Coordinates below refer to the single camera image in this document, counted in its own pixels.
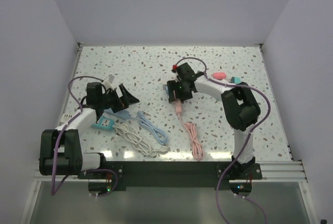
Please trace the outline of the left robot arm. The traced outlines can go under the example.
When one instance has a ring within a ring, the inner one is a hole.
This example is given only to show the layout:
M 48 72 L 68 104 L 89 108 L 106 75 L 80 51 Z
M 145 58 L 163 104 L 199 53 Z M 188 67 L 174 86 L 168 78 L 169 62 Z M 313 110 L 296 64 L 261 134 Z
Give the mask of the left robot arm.
M 101 82 L 88 83 L 86 104 L 79 108 L 76 115 L 55 129 L 47 129 L 41 134 L 39 171 L 44 176 L 77 175 L 89 170 L 95 178 L 103 178 L 108 166 L 101 161 L 100 153 L 83 153 L 80 136 L 95 124 L 104 111 L 114 113 L 139 103 L 139 99 L 119 85 L 122 96 Z

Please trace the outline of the teal power strip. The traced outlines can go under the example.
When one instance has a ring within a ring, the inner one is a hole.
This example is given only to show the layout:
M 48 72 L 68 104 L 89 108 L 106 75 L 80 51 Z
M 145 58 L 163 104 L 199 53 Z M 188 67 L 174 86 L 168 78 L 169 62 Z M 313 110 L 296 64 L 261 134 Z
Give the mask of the teal power strip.
M 113 125 L 114 125 L 114 120 L 101 116 L 99 120 L 96 123 L 94 123 L 91 127 L 104 131 L 112 131 Z

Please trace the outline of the red pink plug adapter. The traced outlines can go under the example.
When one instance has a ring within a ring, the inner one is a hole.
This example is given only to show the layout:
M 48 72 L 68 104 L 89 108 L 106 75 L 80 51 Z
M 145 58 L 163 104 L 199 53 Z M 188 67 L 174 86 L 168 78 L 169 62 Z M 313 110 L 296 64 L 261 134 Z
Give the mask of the red pink plug adapter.
M 226 74 L 224 72 L 214 72 L 212 77 L 216 80 L 224 80 L 226 79 Z

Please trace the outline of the blue power strip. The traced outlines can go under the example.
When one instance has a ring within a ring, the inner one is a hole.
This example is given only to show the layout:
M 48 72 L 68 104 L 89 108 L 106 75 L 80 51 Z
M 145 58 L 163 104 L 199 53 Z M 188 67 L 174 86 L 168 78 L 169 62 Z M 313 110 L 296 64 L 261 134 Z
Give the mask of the blue power strip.
M 127 110 L 113 112 L 112 109 L 106 109 L 106 110 L 104 110 L 104 113 L 117 117 L 117 118 L 120 118 L 122 120 L 127 120 L 130 117 L 130 113 Z

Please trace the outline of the light blue plug adapter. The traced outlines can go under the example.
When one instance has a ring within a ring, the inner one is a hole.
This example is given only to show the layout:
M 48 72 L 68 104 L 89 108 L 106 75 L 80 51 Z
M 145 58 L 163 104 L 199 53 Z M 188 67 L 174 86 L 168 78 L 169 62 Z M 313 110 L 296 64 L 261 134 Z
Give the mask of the light blue plug adapter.
M 239 78 L 239 77 L 232 77 L 231 79 L 230 79 L 230 82 L 231 83 L 233 83 L 233 84 L 240 84 L 241 83 L 241 78 Z

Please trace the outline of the pink power strip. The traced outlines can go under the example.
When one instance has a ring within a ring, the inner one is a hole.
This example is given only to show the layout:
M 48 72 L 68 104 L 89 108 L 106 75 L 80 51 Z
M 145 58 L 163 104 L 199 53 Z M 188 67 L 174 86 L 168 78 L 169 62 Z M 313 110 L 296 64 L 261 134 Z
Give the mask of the pink power strip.
M 175 112 L 176 114 L 181 114 L 182 113 L 182 103 L 180 100 L 175 101 Z

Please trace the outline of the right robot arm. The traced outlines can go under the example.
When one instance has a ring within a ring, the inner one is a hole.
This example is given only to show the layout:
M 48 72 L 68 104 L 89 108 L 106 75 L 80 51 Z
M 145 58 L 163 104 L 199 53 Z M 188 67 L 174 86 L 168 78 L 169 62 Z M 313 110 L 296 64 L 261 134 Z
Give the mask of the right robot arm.
M 194 72 L 185 62 L 173 65 L 175 80 L 167 81 L 169 102 L 175 104 L 176 115 L 181 119 L 182 102 L 202 93 L 220 100 L 227 122 L 234 130 L 234 152 L 226 174 L 243 179 L 255 164 L 253 131 L 257 127 L 261 109 L 247 83 L 219 82 L 209 78 L 206 71 Z

